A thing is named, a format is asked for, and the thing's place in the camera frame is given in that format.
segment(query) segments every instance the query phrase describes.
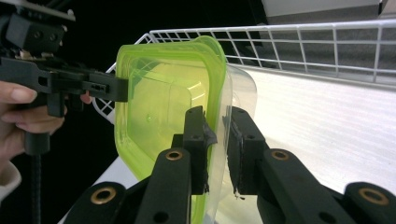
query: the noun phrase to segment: human hand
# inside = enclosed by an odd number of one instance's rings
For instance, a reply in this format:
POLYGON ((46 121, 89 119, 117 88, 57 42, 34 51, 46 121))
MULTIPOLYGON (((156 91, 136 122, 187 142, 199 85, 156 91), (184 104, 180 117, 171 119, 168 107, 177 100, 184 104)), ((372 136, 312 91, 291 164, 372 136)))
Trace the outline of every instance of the human hand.
MULTIPOLYGON (((32 103, 36 96, 37 92, 22 85, 0 81, 0 174, 7 161, 24 151, 24 131, 54 133, 64 123, 64 118, 49 116, 46 105, 16 110, 16 105, 32 103)), ((81 100, 92 101, 88 93, 81 100)))

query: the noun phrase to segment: black cable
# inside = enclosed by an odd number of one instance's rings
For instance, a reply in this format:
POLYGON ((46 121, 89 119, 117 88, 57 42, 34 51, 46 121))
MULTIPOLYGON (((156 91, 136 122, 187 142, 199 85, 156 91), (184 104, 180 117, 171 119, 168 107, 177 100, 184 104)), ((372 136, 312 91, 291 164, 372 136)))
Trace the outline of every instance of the black cable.
POLYGON ((41 155, 32 156, 32 220, 41 224, 41 155))

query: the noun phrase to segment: black background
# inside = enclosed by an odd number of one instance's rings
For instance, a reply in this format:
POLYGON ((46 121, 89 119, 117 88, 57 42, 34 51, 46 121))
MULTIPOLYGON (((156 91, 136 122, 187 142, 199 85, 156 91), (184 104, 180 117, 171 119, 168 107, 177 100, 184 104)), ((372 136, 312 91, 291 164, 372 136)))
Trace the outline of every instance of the black background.
MULTIPOLYGON (((0 12, 14 8, 1 4, 0 12)), ((121 45, 150 30, 266 23, 261 0, 80 0, 66 8, 73 9, 77 21, 65 23, 68 32, 57 56, 100 71, 116 61, 121 45)), ((51 137, 51 151, 42 156, 42 223, 57 223, 116 159, 113 131, 92 105, 67 113, 64 126, 51 137)), ((22 182, 1 204, 2 224, 32 222, 30 162, 27 155, 13 159, 22 182)))

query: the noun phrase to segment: white wire shelf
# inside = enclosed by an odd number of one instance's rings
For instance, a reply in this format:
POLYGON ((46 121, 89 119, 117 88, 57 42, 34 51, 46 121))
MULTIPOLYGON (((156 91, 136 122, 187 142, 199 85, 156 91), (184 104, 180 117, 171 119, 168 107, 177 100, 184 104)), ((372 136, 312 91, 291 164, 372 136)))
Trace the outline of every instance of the white wire shelf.
MULTIPOLYGON (((229 64, 396 88, 396 20, 153 30, 135 44, 200 35, 216 38, 229 64)), ((94 106, 112 120, 112 102, 97 99, 94 106)))

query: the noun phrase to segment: plastic food container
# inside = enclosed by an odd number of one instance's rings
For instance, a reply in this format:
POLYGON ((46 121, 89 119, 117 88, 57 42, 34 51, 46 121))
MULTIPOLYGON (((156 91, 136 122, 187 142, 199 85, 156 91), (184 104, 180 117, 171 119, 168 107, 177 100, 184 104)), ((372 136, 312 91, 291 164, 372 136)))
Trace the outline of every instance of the plastic food container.
POLYGON ((193 196, 192 223, 214 220, 226 160, 232 82, 217 40, 126 45, 117 77, 129 79, 128 102, 116 103, 117 151, 138 180, 151 174, 158 154, 183 133, 185 112, 201 105, 218 143, 208 151, 210 193, 193 196))

